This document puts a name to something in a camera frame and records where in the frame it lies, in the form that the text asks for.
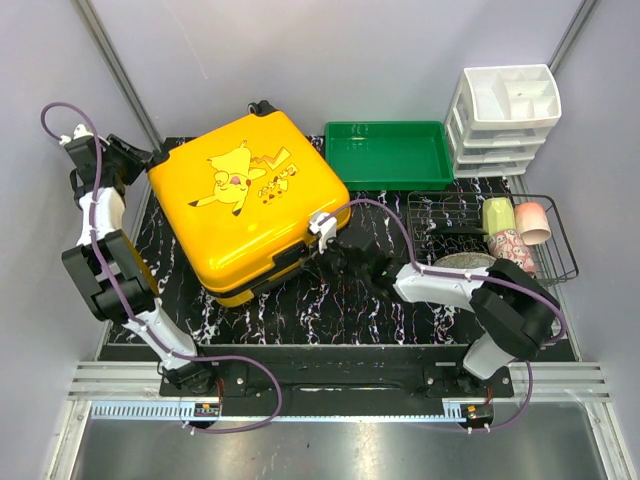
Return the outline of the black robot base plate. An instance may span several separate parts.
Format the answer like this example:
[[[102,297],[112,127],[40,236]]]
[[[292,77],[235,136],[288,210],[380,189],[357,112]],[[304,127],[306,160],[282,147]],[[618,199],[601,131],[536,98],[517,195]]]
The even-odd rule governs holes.
[[[507,368],[478,380],[462,367],[466,346],[207,347],[218,357],[226,416],[408,417],[442,413],[445,399],[511,399]]]

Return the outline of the yellow Pikachu suitcase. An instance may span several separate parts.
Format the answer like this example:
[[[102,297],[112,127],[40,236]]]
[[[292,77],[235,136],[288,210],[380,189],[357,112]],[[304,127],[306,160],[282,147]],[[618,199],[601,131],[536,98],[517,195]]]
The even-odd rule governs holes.
[[[317,213],[350,221],[349,192],[305,135],[261,100],[246,116],[154,155],[156,199],[201,285],[221,305],[295,274],[316,245]]]

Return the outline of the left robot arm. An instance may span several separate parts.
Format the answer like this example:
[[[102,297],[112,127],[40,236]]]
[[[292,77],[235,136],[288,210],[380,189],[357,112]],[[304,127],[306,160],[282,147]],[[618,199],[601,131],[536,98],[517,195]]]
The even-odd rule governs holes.
[[[62,262],[91,313],[143,340],[164,383],[180,393],[220,391],[214,365],[200,360],[194,340],[164,310],[154,276],[122,227],[126,188],[158,154],[115,135],[95,136],[83,124],[60,144],[74,163],[70,183],[82,212],[80,237]]]

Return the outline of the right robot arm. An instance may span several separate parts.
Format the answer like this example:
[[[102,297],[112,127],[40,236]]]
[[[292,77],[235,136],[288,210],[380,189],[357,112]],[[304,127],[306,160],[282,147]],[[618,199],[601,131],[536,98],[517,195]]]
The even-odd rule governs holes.
[[[466,270],[404,263],[359,234],[321,235],[317,256],[332,273],[353,273],[383,298],[473,313],[484,333],[453,374],[455,387],[466,396],[480,394],[511,361],[534,359],[551,341],[552,325],[560,318],[557,300],[510,260]]]

